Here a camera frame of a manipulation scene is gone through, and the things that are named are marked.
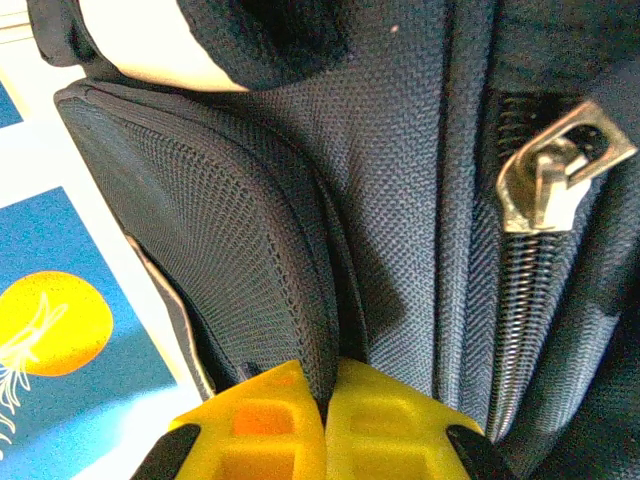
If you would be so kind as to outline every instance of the poster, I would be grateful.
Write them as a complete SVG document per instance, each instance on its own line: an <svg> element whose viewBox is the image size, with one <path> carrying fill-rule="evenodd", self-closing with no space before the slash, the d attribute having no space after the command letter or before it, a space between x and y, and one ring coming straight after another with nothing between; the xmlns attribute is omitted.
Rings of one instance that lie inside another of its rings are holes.
<svg viewBox="0 0 640 480"><path fill-rule="evenodd" d="M166 308L67 142L2 129L3 167L0 478L129 478L201 402Z"/></svg>

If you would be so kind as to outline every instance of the black mesh fabric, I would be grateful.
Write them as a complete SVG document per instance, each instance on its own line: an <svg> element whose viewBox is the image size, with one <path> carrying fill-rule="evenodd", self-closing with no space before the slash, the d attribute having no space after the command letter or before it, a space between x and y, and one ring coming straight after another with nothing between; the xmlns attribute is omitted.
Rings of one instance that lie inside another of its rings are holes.
<svg viewBox="0 0 640 480"><path fill-rule="evenodd" d="M186 294L218 386L247 363L299 358L326 403L336 295L322 194L300 156L179 95L84 81L56 101L124 229Z"/></svg>

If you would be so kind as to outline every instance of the jellyfish illustration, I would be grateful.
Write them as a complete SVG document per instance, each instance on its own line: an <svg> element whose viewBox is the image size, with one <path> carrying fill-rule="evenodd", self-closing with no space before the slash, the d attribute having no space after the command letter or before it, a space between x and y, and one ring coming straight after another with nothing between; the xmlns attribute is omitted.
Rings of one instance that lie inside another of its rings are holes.
<svg viewBox="0 0 640 480"><path fill-rule="evenodd" d="M38 272L11 285L0 296L0 427L15 435L11 416L21 406L19 387L31 390L29 375L60 377L78 370L102 351L112 331L104 298L75 275ZM0 441L12 444L2 432Z"/></svg>

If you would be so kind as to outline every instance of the zipper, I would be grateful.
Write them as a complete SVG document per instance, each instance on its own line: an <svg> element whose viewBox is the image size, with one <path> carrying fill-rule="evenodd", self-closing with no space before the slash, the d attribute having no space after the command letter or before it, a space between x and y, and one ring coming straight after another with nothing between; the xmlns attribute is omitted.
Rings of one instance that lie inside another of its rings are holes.
<svg viewBox="0 0 640 480"><path fill-rule="evenodd" d="M493 441L508 431L533 376L550 326L554 265L576 209L593 178L637 151L591 101L556 120L578 101L546 94L501 102L497 141L504 164L496 189L505 234L487 424Z"/></svg>

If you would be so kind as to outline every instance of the zipper slider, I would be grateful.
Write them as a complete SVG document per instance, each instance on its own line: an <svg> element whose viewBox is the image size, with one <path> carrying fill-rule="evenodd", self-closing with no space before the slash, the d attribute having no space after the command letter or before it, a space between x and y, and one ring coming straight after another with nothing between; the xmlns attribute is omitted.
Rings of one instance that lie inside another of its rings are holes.
<svg viewBox="0 0 640 480"><path fill-rule="evenodd" d="M597 129L606 151L589 161L565 134L579 126ZM508 233L564 232L576 209L601 175L638 151L592 101L586 101L528 142L502 168L496 188Z"/></svg>

